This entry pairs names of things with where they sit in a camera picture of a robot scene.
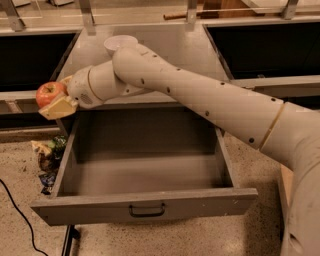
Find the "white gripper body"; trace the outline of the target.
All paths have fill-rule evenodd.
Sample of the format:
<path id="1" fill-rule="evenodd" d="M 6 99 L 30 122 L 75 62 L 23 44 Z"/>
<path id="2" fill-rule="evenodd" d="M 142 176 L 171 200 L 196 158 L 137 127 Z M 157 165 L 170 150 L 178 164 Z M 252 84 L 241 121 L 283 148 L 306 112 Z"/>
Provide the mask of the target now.
<path id="1" fill-rule="evenodd" d="M 114 98 L 150 93 L 148 89 L 121 81 L 114 73 L 111 61 L 77 71 L 68 83 L 67 91 L 85 109 L 104 105 Z"/>

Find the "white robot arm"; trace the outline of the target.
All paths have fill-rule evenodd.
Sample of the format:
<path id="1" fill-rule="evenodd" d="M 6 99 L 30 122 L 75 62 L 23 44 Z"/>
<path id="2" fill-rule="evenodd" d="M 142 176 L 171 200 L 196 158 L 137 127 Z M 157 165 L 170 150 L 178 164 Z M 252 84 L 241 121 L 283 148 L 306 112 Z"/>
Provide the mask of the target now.
<path id="1" fill-rule="evenodd" d="M 40 107 L 48 120 L 138 90 L 166 94 L 294 172 L 281 256 L 320 253 L 320 113 L 171 65 L 151 49 L 122 46 L 67 78 Z"/>

